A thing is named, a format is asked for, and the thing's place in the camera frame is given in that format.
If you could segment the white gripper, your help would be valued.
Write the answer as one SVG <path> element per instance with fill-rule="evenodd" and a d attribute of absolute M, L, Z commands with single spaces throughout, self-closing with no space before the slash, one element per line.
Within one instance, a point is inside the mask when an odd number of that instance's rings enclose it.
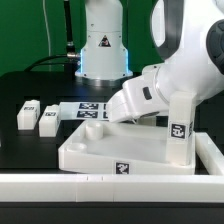
<path fill-rule="evenodd" d="M 161 64 L 146 66 L 142 74 L 122 84 L 106 105 L 110 122 L 138 119 L 142 116 L 166 116 L 169 102 L 162 96 L 157 76 Z"/>

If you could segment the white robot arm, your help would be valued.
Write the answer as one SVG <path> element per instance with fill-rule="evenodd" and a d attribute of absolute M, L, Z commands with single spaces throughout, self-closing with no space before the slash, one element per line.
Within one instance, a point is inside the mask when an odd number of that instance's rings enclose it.
<path fill-rule="evenodd" d="M 134 78 L 122 43 L 120 0 L 85 0 L 87 41 L 75 76 L 98 85 L 122 80 L 108 102 L 111 122 L 165 116 L 171 95 L 196 95 L 196 102 L 224 90 L 224 0 L 157 0 L 150 31 L 163 60 Z"/>

